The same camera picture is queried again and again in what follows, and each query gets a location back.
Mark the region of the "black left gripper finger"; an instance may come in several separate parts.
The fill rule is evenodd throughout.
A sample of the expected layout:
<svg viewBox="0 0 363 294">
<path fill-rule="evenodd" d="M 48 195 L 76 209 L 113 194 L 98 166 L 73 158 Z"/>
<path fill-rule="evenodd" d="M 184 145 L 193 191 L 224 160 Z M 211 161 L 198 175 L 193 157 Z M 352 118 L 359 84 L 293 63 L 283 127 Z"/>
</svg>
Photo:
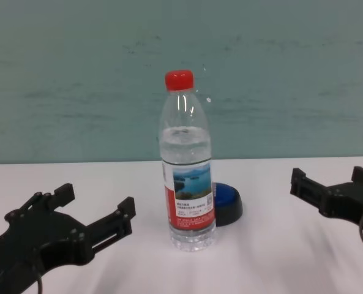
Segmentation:
<svg viewBox="0 0 363 294">
<path fill-rule="evenodd" d="M 96 254 L 132 234 L 131 220 L 135 217 L 133 197 L 125 198 L 113 213 L 87 226 L 92 250 Z"/>
<path fill-rule="evenodd" d="M 20 208 L 14 209 L 4 216 L 5 220 L 15 220 L 24 217 L 27 213 L 40 212 L 51 213 L 56 208 L 65 207 L 75 199 L 73 185 L 70 183 L 63 184 L 54 190 L 54 193 L 36 192 Z"/>
</svg>

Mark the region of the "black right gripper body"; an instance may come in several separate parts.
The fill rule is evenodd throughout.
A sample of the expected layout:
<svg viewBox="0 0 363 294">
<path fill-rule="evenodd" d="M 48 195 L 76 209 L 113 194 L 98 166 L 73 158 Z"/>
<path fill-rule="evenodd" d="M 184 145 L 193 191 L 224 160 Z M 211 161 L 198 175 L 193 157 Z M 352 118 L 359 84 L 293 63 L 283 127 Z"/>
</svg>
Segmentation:
<svg viewBox="0 0 363 294">
<path fill-rule="evenodd" d="M 363 183 L 343 183 L 326 188 L 321 196 L 321 214 L 359 225 L 363 216 Z"/>
</svg>

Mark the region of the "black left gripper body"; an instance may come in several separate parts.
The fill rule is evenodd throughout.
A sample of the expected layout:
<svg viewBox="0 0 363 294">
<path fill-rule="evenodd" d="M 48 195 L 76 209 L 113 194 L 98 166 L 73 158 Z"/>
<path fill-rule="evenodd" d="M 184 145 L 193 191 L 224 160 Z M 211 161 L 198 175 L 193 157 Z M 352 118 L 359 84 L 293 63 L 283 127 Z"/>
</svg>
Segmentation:
<svg viewBox="0 0 363 294">
<path fill-rule="evenodd" d="M 58 212 L 6 216 L 0 236 L 0 288 L 29 288 L 47 272 L 94 259 L 87 226 Z"/>
</svg>

